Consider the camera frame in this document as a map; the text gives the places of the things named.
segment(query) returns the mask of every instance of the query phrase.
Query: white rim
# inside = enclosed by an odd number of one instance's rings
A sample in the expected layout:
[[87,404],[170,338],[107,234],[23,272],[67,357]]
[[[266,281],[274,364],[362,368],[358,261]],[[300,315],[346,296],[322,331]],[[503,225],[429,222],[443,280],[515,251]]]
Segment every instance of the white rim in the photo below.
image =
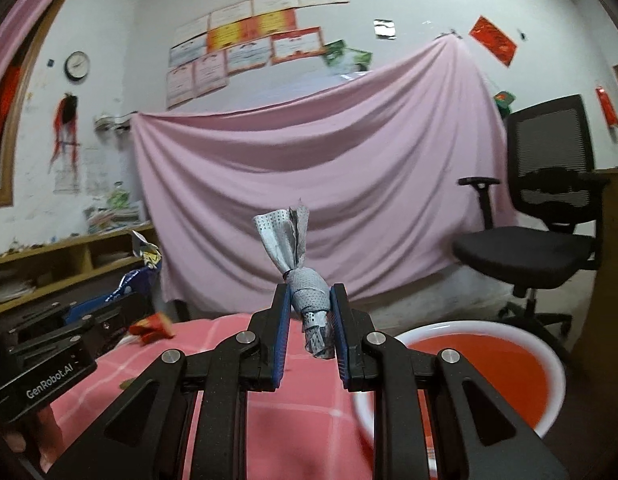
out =
[[[465,334],[490,335],[515,343],[530,351],[545,371],[549,395],[545,413],[538,421],[534,431],[541,438],[547,434],[549,428],[556,421],[558,413],[563,406],[565,379],[563,364],[547,343],[540,340],[529,332],[525,332],[513,326],[494,323],[491,321],[449,321],[436,323],[420,328],[414,328],[396,337],[406,345],[429,339],[439,335]],[[374,413],[369,402],[370,392],[356,392],[354,406],[356,416],[370,444],[374,442]]]

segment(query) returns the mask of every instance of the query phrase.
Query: clock face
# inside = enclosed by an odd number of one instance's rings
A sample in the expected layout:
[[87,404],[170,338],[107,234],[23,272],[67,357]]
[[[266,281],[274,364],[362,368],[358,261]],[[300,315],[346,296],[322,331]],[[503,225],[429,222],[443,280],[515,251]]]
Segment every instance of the clock face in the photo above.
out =
[[71,81],[81,81],[89,73],[89,57],[84,52],[74,52],[64,64],[64,72]]

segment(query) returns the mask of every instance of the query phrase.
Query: chair base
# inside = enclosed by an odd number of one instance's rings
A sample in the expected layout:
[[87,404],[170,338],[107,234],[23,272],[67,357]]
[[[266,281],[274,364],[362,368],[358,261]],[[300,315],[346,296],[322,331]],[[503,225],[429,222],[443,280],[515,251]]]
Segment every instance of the chair base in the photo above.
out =
[[[513,316],[506,317],[508,313],[512,313]],[[569,352],[564,349],[558,338],[545,328],[547,325],[561,323],[561,336],[567,337],[572,328],[572,316],[569,314],[536,314],[529,305],[524,309],[517,304],[507,303],[498,313],[496,321],[532,333],[547,343],[563,363],[569,364],[571,359]]]

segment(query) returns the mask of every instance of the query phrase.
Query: chair backrest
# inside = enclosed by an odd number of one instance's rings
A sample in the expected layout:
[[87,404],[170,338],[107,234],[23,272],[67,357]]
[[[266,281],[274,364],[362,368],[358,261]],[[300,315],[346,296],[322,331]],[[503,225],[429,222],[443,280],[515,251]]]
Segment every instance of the chair backrest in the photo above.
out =
[[582,97],[542,103],[507,120],[508,181],[513,206],[546,224],[598,219],[600,205],[577,178],[594,169]]

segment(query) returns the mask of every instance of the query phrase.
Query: gray tied cloth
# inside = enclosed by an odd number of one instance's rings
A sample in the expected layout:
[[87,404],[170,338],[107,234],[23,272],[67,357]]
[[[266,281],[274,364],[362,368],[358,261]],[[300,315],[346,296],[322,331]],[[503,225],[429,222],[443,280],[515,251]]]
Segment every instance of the gray tied cloth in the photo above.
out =
[[253,218],[271,261],[291,288],[291,303],[303,319],[305,349],[314,357],[335,356],[329,285],[313,269],[304,267],[309,210],[304,205],[279,209]]

